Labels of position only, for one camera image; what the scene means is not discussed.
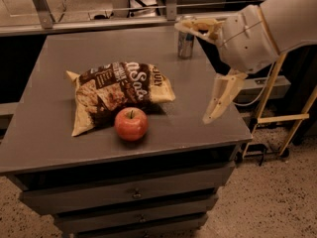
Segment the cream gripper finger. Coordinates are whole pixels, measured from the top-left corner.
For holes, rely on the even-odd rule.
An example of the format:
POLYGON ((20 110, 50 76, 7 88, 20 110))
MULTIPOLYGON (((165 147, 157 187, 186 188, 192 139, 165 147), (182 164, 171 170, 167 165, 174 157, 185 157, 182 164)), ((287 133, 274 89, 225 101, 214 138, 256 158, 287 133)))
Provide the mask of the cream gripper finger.
POLYGON ((247 77, 246 73, 232 68, 227 75, 216 74, 211 99, 202 118, 204 124, 209 124, 223 115, 242 90, 247 77))
POLYGON ((214 18, 183 19, 174 24, 177 31, 198 37, 210 44, 215 44, 223 21, 214 18))

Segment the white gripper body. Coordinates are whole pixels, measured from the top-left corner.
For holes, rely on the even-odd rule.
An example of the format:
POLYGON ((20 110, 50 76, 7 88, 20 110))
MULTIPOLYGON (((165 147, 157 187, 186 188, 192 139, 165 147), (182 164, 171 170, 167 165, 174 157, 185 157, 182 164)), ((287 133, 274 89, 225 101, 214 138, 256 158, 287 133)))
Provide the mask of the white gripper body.
POLYGON ((225 20, 216 47, 222 62, 247 74, 257 73, 279 57, 263 12, 256 5, 225 20))

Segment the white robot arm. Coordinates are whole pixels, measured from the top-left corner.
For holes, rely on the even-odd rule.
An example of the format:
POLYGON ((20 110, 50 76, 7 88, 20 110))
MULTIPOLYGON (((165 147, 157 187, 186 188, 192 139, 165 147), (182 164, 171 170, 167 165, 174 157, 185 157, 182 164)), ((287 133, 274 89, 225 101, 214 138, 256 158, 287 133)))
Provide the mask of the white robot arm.
POLYGON ((209 124, 222 116, 245 78, 288 52, 317 44, 317 0, 265 0, 229 18, 182 18, 176 30, 214 45, 229 70, 216 74, 203 116, 209 124))

